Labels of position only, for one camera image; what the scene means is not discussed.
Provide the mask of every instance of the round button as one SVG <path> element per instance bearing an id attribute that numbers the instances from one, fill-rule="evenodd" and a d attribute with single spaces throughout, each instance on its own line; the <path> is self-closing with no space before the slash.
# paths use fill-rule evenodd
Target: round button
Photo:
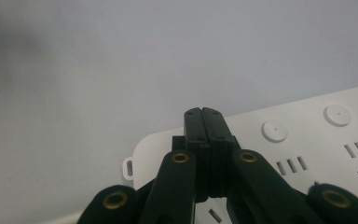
<path id="1" fill-rule="evenodd" d="M 351 122 L 350 112 L 340 105 L 330 105 L 324 110 L 324 118 L 336 127 L 344 127 Z"/>
<path id="2" fill-rule="evenodd" d="M 267 120 L 263 124 L 264 137 L 273 143 L 279 143 L 287 137 L 287 129 L 284 124 L 276 119 Z"/>

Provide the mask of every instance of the screw hole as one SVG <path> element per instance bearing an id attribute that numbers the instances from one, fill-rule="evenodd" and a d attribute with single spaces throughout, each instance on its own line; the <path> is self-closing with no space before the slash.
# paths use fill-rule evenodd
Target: screw hole
<path id="1" fill-rule="evenodd" d="M 345 195 L 337 191 L 326 189 L 322 192 L 322 195 L 324 196 L 325 201 L 335 207 L 347 208 L 351 206 L 351 201 Z"/>
<path id="2" fill-rule="evenodd" d="M 240 159 L 242 161 L 246 161 L 246 162 L 255 162 L 255 161 L 257 161 L 257 157 L 254 154 L 249 153 L 249 152 L 244 152 L 244 153 L 240 154 Z"/>
<path id="3" fill-rule="evenodd" d="M 172 156 L 172 161 L 176 163 L 185 163 L 189 160 L 190 158 L 185 153 L 178 153 Z"/>
<path id="4" fill-rule="evenodd" d="M 118 209 L 126 204 L 128 196 L 124 191 L 116 191 L 108 194 L 103 200 L 103 206 L 106 209 Z"/>

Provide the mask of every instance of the white surface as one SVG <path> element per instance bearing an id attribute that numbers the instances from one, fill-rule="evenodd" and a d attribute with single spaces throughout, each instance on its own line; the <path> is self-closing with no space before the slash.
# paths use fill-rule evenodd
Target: white surface
<path id="1" fill-rule="evenodd" d="M 351 122 L 351 113 L 340 105 L 330 105 L 324 110 L 324 118 L 334 126 L 344 127 Z"/>
<path id="2" fill-rule="evenodd" d="M 358 1 L 0 0 L 0 224 L 84 209 L 189 108 L 357 86 Z"/>
<path id="3" fill-rule="evenodd" d="M 287 137 L 287 129 L 279 120 L 270 119 L 263 124 L 262 134 L 270 142 L 279 143 Z"/>
<path id="4" fill-rule="evenodd" d="M 351 111 L 350 125 L 338 128 L 326 122 L 324 109 L 332 103 Z M 260 132 L 265 120 L 271 118 L 281 120 L 290 130 L 280 143 L 271 143 Z M 293 188 L 308 193 L 315 182 L 328 183 L 358 197 L 358 88 L 227 117 L 226 122 L 242 148 L 261 153 Z M 156 177 L 173 135 L 183 135 L 183 129 L 151 134 L 134 150 L 136 189 Z M 351 147 L 354 157 L 346 147 Z M 225 201 L 211 199 L 197 204 L 196 223 L 216 223 L 210 221 L 211 208 L 224 223 L 231 223 Z"/>

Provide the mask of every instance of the power outlet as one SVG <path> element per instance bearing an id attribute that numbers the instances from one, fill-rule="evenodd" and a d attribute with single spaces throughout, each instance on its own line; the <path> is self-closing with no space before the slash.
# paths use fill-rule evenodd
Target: power outlet
<path id="1" fill-rule="evenodd" d="M 294 188 L 329 183 L 358 196 L 358 88 L 226 118 L 244 149 L 261 153 Z M 136 189 L 155 178 L 183 128 L 154 133 L 132 156 Z M 225 200 L 197 204 L 196 223 L 231 223 Z"/>

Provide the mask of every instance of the white background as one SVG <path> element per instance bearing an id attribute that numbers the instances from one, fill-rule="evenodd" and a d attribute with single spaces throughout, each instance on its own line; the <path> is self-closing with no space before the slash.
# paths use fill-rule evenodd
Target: white background
<path id="1" fill-rule="evenodd" d="M 145 136 L 358 86 L 358 1 L 0 1 L 0 223 L 84 209 Z"/>

